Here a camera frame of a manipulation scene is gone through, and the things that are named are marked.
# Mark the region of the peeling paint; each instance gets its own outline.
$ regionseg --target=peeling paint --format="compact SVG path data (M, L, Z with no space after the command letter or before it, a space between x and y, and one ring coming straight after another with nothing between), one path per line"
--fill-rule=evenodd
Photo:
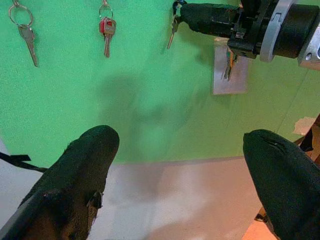
M295 124L294 124L294 134L299 134L299 135L306 135L312 125L315 123L316 118L314 117L308 117L305 116L304 118L299 119Z

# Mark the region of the black strap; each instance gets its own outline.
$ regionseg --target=black strap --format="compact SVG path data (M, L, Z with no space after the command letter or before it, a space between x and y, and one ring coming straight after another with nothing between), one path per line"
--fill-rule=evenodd
M26 162L31 161L31 159L28 155L11 155L10 156L10 155L7 155L7 154L0 152L0 159L6 161L7 163L14 165L16 167L34 170L34 171L38 171L40 173L44 173L47 170L47 168L45 168L45 167L37 167L37 166L31 165L29 163L26 163Z

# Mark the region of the white tag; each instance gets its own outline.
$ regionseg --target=white tag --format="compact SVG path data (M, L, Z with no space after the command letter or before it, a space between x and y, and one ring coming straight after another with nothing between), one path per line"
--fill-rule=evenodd
M225 78L228 66L228 46L218 45L214 49L213 95L244 94L247 92L249 58L238 56L229 79Z

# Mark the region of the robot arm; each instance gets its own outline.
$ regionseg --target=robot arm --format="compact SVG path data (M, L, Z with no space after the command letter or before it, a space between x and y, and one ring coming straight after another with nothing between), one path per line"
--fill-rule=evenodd
M320 71L320 8L296 0L241 0L242 7L184 4L179 22L196 32L229 38L237 55L263 62L274 56L298 58L299 66Z

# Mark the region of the green backdrop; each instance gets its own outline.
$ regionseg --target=green backdrop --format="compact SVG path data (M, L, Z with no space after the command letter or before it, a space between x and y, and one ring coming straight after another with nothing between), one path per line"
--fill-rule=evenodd
M172 0L109 0L117 28L105 58L101 2L20 0L34 16L36 68L8 17L12 1L1 1L0 136L12 154L48 167L70 141L107 124L119 133L121 163L239 156L245 132L294 140L295 122L320 112L320 72L296 59L254 60L247 94L213 96L213 37L183 23L166 49Z

